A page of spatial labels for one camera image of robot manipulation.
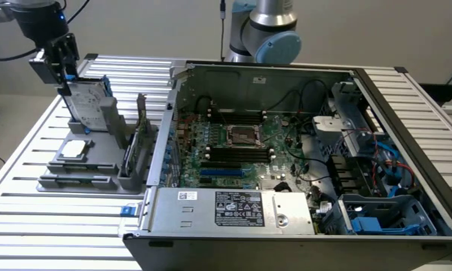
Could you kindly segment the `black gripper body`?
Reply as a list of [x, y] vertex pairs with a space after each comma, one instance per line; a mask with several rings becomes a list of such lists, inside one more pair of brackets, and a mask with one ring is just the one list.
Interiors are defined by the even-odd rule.
[[69, 31], [59, 2], [10, 2], [10, 11], [23, 36], [35, 46], [43, 46]]

